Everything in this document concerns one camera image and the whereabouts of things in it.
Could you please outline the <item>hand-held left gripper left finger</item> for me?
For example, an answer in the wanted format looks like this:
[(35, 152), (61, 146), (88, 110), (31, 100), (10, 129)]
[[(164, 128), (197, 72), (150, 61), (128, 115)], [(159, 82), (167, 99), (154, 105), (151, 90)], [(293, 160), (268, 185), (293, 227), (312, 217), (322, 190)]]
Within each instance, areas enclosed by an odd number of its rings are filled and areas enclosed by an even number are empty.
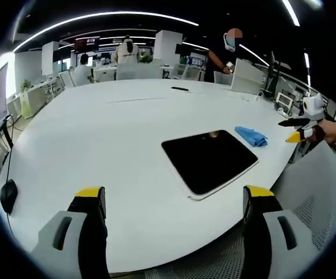
[(109, 278), (105, 188), (75, 194), (38, 233), (31, 257), (48, 278)]

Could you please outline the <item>person's right hand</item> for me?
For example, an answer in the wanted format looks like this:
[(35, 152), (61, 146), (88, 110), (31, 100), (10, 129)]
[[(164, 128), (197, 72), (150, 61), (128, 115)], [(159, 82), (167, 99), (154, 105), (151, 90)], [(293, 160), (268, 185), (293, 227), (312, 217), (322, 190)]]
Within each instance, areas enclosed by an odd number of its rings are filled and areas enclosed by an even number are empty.
[(314, 128), (313, 139), (317, 142), (325, 140), (328, 144), (336, 142), (336, 122), (325, 119), (319, 122)]

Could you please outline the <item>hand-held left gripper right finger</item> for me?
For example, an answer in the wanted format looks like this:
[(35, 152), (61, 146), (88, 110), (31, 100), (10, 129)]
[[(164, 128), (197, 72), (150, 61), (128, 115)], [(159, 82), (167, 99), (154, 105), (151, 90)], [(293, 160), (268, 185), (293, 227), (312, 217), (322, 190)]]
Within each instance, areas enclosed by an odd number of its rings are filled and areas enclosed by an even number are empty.
[(242, 278), (298, 278), (301, 259), (291, 213), (268, 189), (243, 188), (244, 265)]

